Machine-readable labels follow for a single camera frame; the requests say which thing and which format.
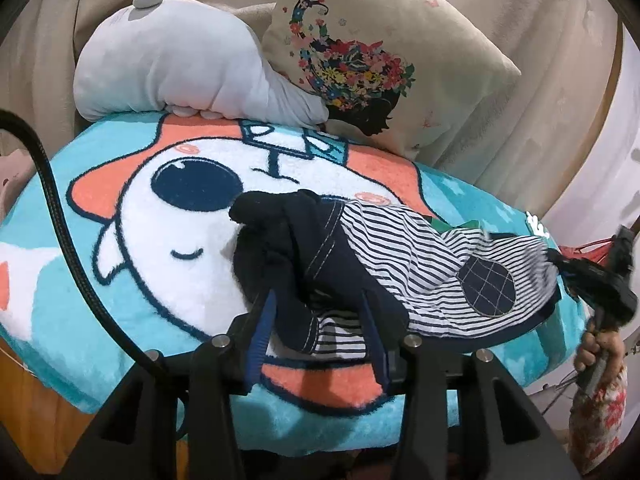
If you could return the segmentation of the red floral sleeve forearm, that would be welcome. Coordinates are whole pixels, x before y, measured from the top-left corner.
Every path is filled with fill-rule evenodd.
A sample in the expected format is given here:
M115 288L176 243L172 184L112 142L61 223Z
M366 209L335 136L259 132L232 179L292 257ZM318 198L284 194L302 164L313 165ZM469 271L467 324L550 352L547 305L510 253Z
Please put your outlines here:
M627 369L600 386L593 398L577 391L568 420L568 455L580 474L588 474L620 445L627 402Z

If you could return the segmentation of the right hand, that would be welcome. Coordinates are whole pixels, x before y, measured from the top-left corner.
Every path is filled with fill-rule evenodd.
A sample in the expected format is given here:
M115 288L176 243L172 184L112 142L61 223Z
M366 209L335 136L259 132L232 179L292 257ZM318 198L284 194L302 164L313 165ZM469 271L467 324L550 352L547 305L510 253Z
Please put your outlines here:
M583 372L605 353L608 354L608 362L602 380L612 382L624 366L626 350L623 339L618 330L596 330L594 321L590 320L575 353L574 369Z

